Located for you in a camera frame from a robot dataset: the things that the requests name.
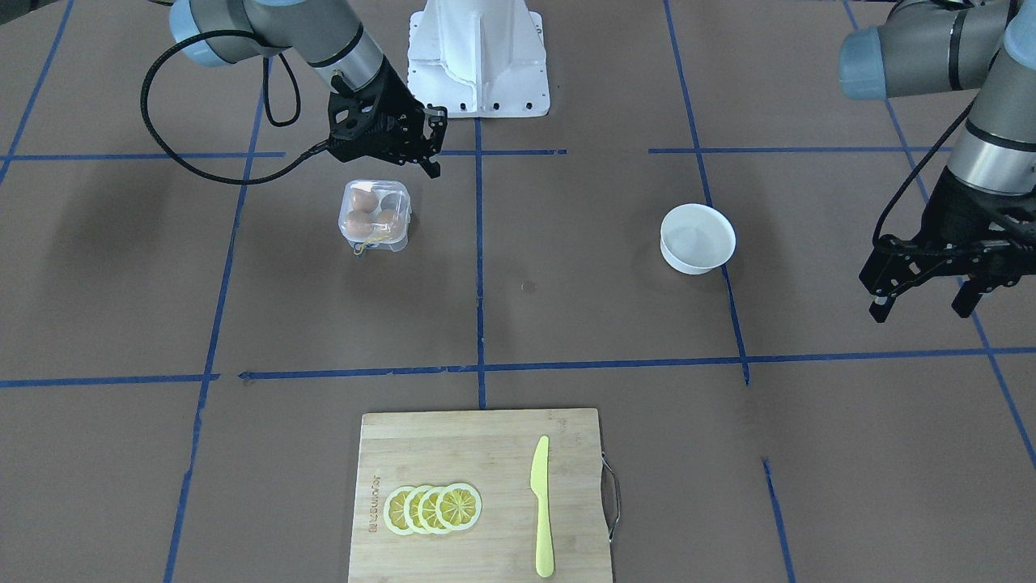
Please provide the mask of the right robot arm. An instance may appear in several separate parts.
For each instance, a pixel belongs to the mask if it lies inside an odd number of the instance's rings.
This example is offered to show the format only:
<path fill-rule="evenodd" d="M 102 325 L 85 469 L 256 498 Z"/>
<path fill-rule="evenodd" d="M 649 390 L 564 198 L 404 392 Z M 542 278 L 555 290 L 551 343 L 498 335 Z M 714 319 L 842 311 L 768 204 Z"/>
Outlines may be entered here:
<path fill-rule="evenodd" d="M 445 108 L 419 103 L 347 1 L 174 1 L 168 18 L 175 43 L 152 63 L 141 89 L 149 133 L 155 132 L 148 110 L 151 83 L 175 55 L 217 67 L 293 49 L 329 89 L 329 135 L 289 163 L 289 170 L 330 154 L 342 163 L 418 164 L 430 178 L 440 176 Z"/>

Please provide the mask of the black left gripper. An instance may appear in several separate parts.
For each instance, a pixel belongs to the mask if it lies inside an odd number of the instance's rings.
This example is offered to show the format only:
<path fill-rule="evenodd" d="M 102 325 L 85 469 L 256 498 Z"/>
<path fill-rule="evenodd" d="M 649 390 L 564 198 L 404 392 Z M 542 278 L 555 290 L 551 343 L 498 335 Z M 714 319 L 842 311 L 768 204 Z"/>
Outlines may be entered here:
<path fill-rule="evenodd" d="M 860 273 L 869 315 L 885 322 L 897 294 L 933 276 L 969 276 L 952 301 L 961 318 L 995 287 L 1034 273 L 1034 192 L 976 190 L 945 169 L 910 239 L 881 235 Z"/>

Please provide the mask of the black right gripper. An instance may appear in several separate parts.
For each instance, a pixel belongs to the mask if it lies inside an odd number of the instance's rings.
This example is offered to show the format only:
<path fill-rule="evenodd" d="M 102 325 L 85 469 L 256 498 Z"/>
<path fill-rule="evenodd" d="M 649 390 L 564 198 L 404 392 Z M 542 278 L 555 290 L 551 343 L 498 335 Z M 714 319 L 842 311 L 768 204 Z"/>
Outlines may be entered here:
<path fill-rule="evenodd" d="M 437 155 L 443 150 L 447 108 L 419 103 L 388 64 L 361 88 L 334 72 L 327 117 L 326 151 L 336 161 L 418 163 L 430 180 L 443 172 Z"/>

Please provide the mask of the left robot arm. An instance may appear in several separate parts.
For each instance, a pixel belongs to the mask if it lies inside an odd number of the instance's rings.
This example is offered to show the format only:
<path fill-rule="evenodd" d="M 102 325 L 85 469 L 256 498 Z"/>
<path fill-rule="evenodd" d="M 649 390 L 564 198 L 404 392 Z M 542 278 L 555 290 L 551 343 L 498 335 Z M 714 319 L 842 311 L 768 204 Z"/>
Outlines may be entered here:
<path fill-rule="evenodd" d="M 974 92 L 932 145 L 954 139 L 917 233 L 903 239 L 884 224 L 918 170 L 877 217 L 859 275 L 874 321 L 933 278 L 963 278 L 951 307 L 967 318 L 996 288 L 1033 275 L 1032 1 L 898 1 L 880 26 L 845 37 L 839 84 L 853 100 Z"/>

